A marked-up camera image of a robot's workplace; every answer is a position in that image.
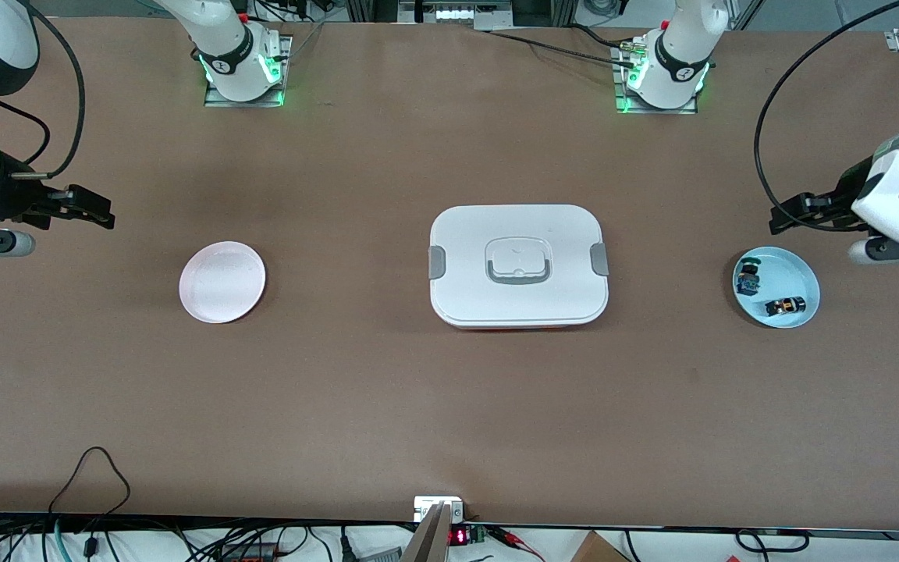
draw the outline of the teal cable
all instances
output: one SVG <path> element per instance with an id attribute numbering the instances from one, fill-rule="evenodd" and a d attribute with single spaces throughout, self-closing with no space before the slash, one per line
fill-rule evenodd
<path id="1" fill-rule="evenodd" d="M 65 549 L 65 543 L 61 541 L 61 521 L 54 522 L 54 541 L 58 543 L 61 558 L 64 558 L 65 562 L 72 562 L 72 557 L 68 556 L 68 550 Z"/>

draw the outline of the brown table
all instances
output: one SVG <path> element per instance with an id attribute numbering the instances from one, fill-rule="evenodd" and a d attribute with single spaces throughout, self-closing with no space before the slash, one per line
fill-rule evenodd
<path id="1" fill-rule="evenodd" d="M 60 184 L 113 199 L 117 228 L 57 222 L 0 260 L 0 510 L 46 508 L 101 444 L 134 486 L 125 512 L 406 518 L 442 492 L 484 520 L 899 529 L 899 266 L 853 266 L 853 235 L 770 237 L 752 166 L 762 101 L 817 36 L 728 34 L 702 113 L 673 117 L 618 115 L 596 63 L 454 26 L 327 25 L 284 108 L 235 111 L 200 107 L 174 21 L 59 25 L 89 104 Z M 41 35 L 14 99 L 55 128 L 48 168 L 75 89 Z M 899 131 L 899 56 L 877 34 L 805 66 L 765 131 L 784 197 Z M 0 110 L 5 150 L 38 140 Z M 599 217 L 599 320 L 478 333 L 432 312 L 432 220 L 517 202 Z M 219 240 L 261 253 L 268 290 L 214 326 L 177 281 Z M 735 309 L 729 269 L 763 244 L 817 271 L 806 327 Z M 60 508 L 119 495 L 96 458 Z"/>

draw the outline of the light blue plate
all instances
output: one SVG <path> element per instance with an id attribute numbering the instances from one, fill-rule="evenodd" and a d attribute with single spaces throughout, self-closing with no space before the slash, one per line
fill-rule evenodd
<path id="1" fill-rule="evenodd" d="M 750 297 L 737 292 L 737 274 L 741 272 L 741 260 L 745 258 L 761 260 L 759 294 Z M 730 290 L 734 292 L 734 297 L 744 312 L 773 328 L 802 326 L 814 317 L 821 304 L 821 286 L 807 262 L 795 253 L 775 246 L 762 246 L 741 256 L 734 266 L 734 277 L 731 277 L 730 284 Z M 807 309 L 803 312 L 769 316 L 765 304 L 786 297 L 803 297 L 807 301 Z"/>

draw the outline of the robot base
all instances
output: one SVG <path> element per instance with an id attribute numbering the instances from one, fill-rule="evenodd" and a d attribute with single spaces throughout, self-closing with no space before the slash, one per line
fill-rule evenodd
<path id="1" fill-rule="evenodd" d="M 617 49 L 615 47 L 610 48 L 609 56 L 613 57 L 613 60 L 615 61 L 631 61 L 631 58 L 627 56 L 627 53 L 624 53 L 622 49 Z M 615 87 L 617 87 L 617 110 L 620 110 L 620 113 L 667 113 L 674 115 L 692 115 L 699 111 L 698 105 L 696 104 L 696 96 L 698 95 L 698 93 L 693 94 L 692 99 L 690 99 L 684 106 L 677 107 L 675 109 L 660 109 L 643 101 L 638 93 L 627 88 L 627 82 L 629 80 L 629 74 L 631 74 L 631 72 L 634 71 L 628 68 L 621 67 L 620 65 L 613 64 L 613 84 L 615 85 Z"/>
<path id="2" fill-rule="evenodd" d="M 210 80 L 207 80 L 207 92 L 204 94 L 204 107 L 279 107 L 286 100 L 286 78 L 290 74 L 290 50 L 293 49 L 293 36 L 279 36 L 279 53 L 282 61 L 279 62 L 279 82 L 275 83 L 270 89 L 258 98 L 250 101 L 232 101 L 220 92 Z"/>

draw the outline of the white plate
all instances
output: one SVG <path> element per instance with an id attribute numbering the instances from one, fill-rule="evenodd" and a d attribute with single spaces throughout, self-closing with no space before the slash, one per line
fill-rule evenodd
<path id="1" fill-rule="evenodd" d="M 774 246 L 748 250 L 741 256 L 741 260 L 745 258 L 761 260 L 759 294 L 747 296 L 737 292 L 737 274 L 741 272 L 742 266 L 740 260 L 734 266 L 730 284 L 734 297 L 748 316 L 773 328 L 795 328 L 813 318 L 821 304 L 821 287 L 807 262 L 789 250 Z M 769 316 L 765 304 L 786 297 L 803 297 L 807 302 L 807 309 L 803 312 Z"/>
<path id="2" fill-rule="evenodd" d="M 179 277 L 179 299 L 196 320 L 238 320 L 259 302 L 265 264 L 240 242 L 218 242 L 193 256 Z"/>

